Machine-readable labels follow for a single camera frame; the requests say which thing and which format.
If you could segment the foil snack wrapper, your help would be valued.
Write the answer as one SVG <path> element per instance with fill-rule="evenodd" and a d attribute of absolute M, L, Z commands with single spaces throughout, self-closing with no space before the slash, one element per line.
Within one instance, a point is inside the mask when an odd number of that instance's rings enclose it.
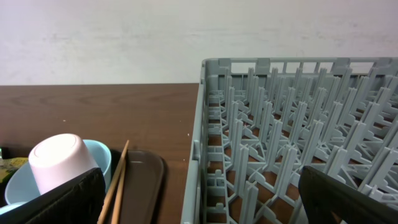
<path fill-rule="evenodd" d="M 27 157 L 8 158 L 6 150 L 1 149 L 1 184 L 7 183 L 14 173 L 27 163 L 27 161 Z"/>

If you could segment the light blue bowl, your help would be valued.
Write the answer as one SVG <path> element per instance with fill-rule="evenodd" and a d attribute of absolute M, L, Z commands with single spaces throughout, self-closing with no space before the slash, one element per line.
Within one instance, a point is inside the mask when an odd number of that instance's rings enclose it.
<path fill-rule="evenodd" d="M 95 159 L 99 168 L 103 172 L 106 188 L 108 191 L 111 183 L 111 161 L 112 155 L 110 149 L 102 142 L 84 139 L 86 147 Z M 6 185 L 4 197 L 8 205 L 19 202 L 28 202 L 40 196 L 34 175 L 29 163 L 25 163 L 11 177 Z"/>

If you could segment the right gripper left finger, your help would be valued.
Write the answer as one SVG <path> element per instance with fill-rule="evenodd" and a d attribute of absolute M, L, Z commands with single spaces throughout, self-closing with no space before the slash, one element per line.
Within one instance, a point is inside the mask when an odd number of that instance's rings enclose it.
<path fill-rule="evenodd" d="M 96 223 L 105 198 L 101 169 L 92 168 L 1 215 L 1 224 Z"/>

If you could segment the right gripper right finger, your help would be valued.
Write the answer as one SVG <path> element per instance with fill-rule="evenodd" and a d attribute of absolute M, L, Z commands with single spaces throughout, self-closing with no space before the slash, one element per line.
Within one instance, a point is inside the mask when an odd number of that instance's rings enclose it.
<path fill-rule="evenodd" d="M 311 167 L 303 168 L 298 189 L 309 223 L 397 223 L 397 210 L 383 205 Z"/>

